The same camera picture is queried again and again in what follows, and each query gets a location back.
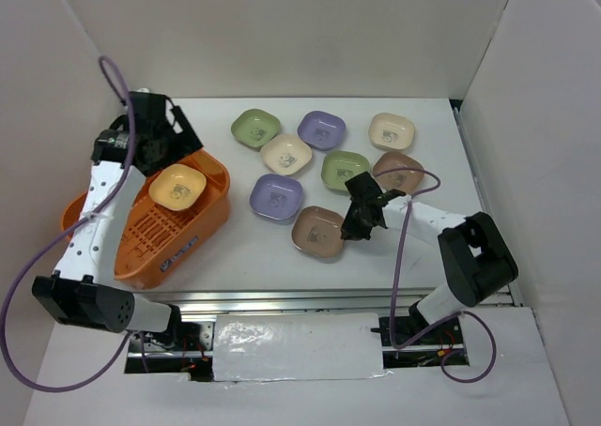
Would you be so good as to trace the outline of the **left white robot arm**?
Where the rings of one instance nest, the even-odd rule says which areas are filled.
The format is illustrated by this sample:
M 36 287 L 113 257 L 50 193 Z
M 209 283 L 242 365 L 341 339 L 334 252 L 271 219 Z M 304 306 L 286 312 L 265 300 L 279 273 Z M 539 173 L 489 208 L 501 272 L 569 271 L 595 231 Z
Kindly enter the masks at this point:
M 134 201 L 148 177 L 202 148 L 181 108 L 168 96 L 131 91 L 127 112 L 96 138 L 91 176 L 69 244 L 34 298 L 65 326 L 151 333 L 165 350 L 185 339 L 175 306 L 148 301 L 115 285 L 115 264 Z

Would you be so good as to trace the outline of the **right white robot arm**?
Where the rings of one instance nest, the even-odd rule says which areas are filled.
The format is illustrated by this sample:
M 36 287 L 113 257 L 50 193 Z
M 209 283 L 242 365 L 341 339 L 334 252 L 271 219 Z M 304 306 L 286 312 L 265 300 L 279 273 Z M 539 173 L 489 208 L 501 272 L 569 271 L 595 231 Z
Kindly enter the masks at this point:
M 376 227 L 400 231 L 388 325 L 390 344 L 396 350 L 416 342 L 432 342 L 444 323 L 477 306 L 518 276 L 516 260 L 492 217 L 482 211 L 470 216 L 455 214 L 419 202 L 420 195 L 441 185 L 437 175 L 426 170 L 421 173 L 433 178 L 435 184 L 412 194 L 399 189 L 385 191 L 367 172 L 345 183 L 350 207 L 341 226 L 342 239 L 368 240 Z M 445 282 L 410 307 L 411 337 L 399 342 L 396 301 L 408 236 L 439 249 Z

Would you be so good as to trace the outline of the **yellow plate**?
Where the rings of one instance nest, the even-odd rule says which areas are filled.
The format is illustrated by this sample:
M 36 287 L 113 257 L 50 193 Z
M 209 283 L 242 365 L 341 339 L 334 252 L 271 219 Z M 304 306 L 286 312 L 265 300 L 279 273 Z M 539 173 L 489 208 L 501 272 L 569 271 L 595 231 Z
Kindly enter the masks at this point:
M 207 186 L 206 176 L 183 164 L 173 164 L 163 170 L 150 184 L 151 200 L 171 211 L 190 208 Z

